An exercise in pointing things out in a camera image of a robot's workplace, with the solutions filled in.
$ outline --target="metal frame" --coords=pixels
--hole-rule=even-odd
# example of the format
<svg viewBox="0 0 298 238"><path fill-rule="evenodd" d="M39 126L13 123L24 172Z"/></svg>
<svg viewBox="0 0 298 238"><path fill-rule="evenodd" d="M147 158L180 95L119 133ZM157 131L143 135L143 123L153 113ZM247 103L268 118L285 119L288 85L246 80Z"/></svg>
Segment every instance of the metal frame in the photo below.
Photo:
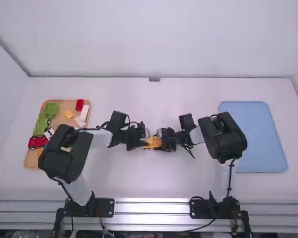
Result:
<svg viewBox="0 0 298 238"><path fill-rule="evenodd" d="M191 219L189 199L116 198L115 215L103 219L114 231L184 231L208 223ZM56 210L64 201L0 201L0 229L52 229ZM241 201L250 215L253 232L298 233L298 202ZM64 218L62 229L71 229ZM101 230L98 218L74 218L75 230ZM216 220L200 232L230 232L229 220Z"/></svg>

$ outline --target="small white item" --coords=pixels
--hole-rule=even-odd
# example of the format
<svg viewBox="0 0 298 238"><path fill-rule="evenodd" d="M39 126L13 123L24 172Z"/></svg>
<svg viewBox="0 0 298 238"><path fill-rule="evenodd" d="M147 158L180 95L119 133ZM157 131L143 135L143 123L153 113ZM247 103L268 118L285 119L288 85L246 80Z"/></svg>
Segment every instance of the small white item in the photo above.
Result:
<svg viewBox="0 0 298 238"><path fill-rule="evenodd" d="M85 125L85 122L80 119L80 116L74 118L74 120L79 125L79 127L83 127Z"/></svg>
<svg viewBox="0 0 298 238"><path fill-rule="evenodd" d="M54 130L53 128L48 129L47 131L44 132L45 137L50 140L50 138L52 137L52 135L54 135Z"/></svg>
<svg viewBox="0 0 298 238"><path fill-rule="evenodd" d="M81 112L80 112L80 119L82 121L86 121L88 110L89 110L89 105L84 105Z"/></svg>

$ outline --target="yellow block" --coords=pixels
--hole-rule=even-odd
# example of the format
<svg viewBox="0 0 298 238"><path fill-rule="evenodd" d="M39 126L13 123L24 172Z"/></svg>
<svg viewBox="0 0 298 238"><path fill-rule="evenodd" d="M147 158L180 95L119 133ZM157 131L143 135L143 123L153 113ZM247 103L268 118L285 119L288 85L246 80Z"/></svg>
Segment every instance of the yellow block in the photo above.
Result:
<svg viewBox="0 0 298 238"><path fill-rule="evenodd" d="M71 110L67 110L65 112L65 116L66 116L67 119L71 119L71 118L74 117L74 114L71 112Z"/></svg>

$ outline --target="blue mat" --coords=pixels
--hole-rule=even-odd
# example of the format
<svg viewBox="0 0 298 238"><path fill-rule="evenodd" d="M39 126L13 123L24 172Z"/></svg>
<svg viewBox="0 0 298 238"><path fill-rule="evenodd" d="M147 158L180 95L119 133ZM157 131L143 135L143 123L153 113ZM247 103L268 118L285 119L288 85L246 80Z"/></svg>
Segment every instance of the blue mat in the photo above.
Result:
<svg viewBox="0 0 298 238"><path fill-rule="evenodd" d="M220 112L229 112L244 132L248 146L236 172L282 173L288 164L269 107L264 102L222 102Z"/></svg>

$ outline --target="cable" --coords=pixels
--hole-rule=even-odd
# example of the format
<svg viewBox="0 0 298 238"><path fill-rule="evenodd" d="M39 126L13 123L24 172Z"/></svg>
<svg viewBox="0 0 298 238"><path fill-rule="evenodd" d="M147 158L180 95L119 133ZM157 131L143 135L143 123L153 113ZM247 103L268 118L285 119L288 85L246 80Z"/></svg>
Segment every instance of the cable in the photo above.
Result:
<svg viewBox="0 0 298 238"><path fill-rule="evenodd" d="M49 177L49 178L50 178L51 180L54 180L54 181L58 182L58 184L62 187L62 189L64 190L64 192L66 193L66 195L69 197L69 198L68 198L69 201L73 202L73 198L72 198L72 196L69 194L69 192L65 189L64 184L63 184L61 181L59 181L59 180L57 180L57 179L55 179L55 178L51 178L51 177Z"/></svg>
<svg viewBox="0 0 298 238"><path fill-rule="evenodd" d="M199 230L199 229L208 227L208 226L211 225L215 220L216 220L216 218L213 218L213 220L211 220L211 221L210 221L209 223L207 223L206 225L203 225L203 226L198 227L198 228L194 228L194 229L190 229L190 230L182 231L182 232L193 232L193 231L196 231L196 230Z"/></svg>
<svg viewBox="0 0 298 238"><path fill-rule="evenodd" d="M229 165L229 179L228 179L228 187L227 187L227 194L226 197L229 196L229 192L232 190L230 184L231 184L231 180L232 180L232 167L234 167L234 162L235 162L236 158L232 159L230 165Z"/></svg>
<svg viewBox="0 0 298 238"><path fill-rule="evenodd" d="M228 197L229 195L229 192L232 190L231 188L231 179L232 179L232 167L234 167L234 162L235 162L236 158L232 159L230 165L229 165L229 179L228 179L228 187L227 187L227 194L226 194L226 197ZM194 197L191 197L190 199L190 202L191 200L193 199L201 199L201 200L204 200L202 197L199 197L199 196L194 196ZM194 229L191 229L191 230L186 230L186 231L182 231L182 232L193 232L193 231L196 231L196 230L199 230L199 229L202 229L202 228L205 228L209 225L211 225L214 221L216 220L216 218L213 218L213 220L211 220L209 223L207 223L206 225L203 225L201 227L198 227L198 228L194 228Z"/></svg>
<svg viewBox="0 0 298 238"><path fill-rule="evenodd" d="M71 230L71 232L70 232L69 237L71 237L71 235L72 235L72 233L73 233L73 230L74 230L73 215L71 215L71 221L72 221L72 230Z"/></svg>

